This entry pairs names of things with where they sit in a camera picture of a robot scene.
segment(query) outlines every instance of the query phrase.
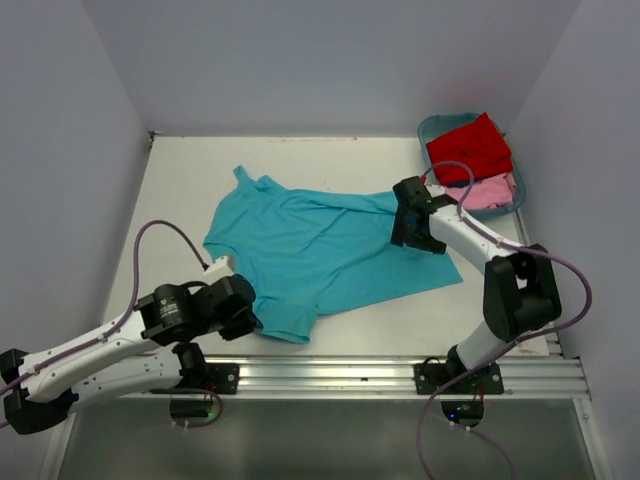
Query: folded clothing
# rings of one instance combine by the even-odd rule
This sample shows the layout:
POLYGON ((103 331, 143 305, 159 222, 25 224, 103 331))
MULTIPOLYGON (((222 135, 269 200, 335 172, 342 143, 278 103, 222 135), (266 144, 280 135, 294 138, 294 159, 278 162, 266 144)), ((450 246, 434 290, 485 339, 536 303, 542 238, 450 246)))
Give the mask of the folded clothing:
MULTIPOLYGON (((508 177, 510 173, 485 178, 471 186, 471 192, 462 205, 467 210, 483 210, 511 205, 513 203, 513 190, 508 177)), ((460 201, 468 187, 449 188, 444 191, 451 198, 460 201)))
MULTIPOLYGON (((427 143, 427 151, 432 165, 446 160, 462 162, 471 168, 476 180, 513 170, 511 149, 486 112, 427 143)), ((435 168, 434 173, 441 185, 469 181, 467 172, 454 165, 435 168)))

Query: white wall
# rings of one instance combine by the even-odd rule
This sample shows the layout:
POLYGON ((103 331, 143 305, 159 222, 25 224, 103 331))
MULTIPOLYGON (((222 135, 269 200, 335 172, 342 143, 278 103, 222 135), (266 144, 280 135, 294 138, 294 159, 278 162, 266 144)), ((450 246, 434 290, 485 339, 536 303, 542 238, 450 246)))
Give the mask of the white wall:
POLYGON ((507 128, 579 0, 84 0, 147 125, 171 135, 507 128))
MULTIPOLYGON (((79 0, 2 2, 0 71, 0 351, 35 351, 102 318, 146 131, 79 0)), ((0 431, 0 477, 48 438, 0 431)))
MULTIPOLYGON (((640 468, 638 25, 637 0, 584 0, 508 135, 532 236, 593 284, 593 312, 562 340, 582 357, 621 479, 640 468)), ((561 280, 565 311, 576 312, 579 284, 561 280)))

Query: red cloth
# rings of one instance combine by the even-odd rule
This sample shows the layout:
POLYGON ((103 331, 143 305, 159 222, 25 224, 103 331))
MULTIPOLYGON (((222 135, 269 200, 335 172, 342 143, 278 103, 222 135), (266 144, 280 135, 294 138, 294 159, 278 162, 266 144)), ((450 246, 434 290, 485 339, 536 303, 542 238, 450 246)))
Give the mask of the red cloth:
MULTIPOLYGON (((511 149, 486 113, 427 143, 427 151, 432 165, 457 160, 471 168, 476 180, 513 170, 511 149)), ((436 168, 434 173, 442 185, 469 181, 467 172, 453 165, 436 168)))

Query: pink cloth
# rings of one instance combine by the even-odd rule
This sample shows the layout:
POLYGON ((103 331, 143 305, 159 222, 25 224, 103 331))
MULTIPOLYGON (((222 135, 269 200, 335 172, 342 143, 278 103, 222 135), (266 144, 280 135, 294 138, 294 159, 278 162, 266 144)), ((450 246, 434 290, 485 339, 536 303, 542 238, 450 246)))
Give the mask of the pink cloth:
MULTIPOLYGON (((507 180, 511 174, 496 175, 474 183, 471 193, 462 205, 466 210, 483 210, 497 208, 513 203, 512 188, 507 180)), ((444 191, 455 200, 460 200, 467 187, 448 188, 444 191)))

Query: white table surface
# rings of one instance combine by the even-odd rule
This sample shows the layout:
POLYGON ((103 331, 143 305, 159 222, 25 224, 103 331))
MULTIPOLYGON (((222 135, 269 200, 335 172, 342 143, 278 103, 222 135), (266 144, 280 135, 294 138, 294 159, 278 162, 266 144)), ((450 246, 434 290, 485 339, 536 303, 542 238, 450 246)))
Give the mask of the white table surface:
MULTIPOLYGON (((236 182, 233 168, 244 165, 252 178, 270 175, 286 188, 343 193, 390 190, 399 180, 424 171, 415 138, 254 138, 156 139, 104 320, 118 316, 131 295, 132 247, 138 229, 161 218, 176 223, 208 260, 202 242, 216 206, 236 182)), ((517 239, 514 218, 487 224, 517 239)), ((482 275, 448 249, 464 281, 350 312, 321 317, 311 343, 295 345, 254 334, 232 342, 219 335, 197 341, 205 354, 224 355, 445 355, 482 320, 482 275)), ((154 227, 142 242, 139 297, 162 283, 197 280, 201 268, 171 230, 154 227)), ((548 355, 544 338, 512 355, 548 355)))

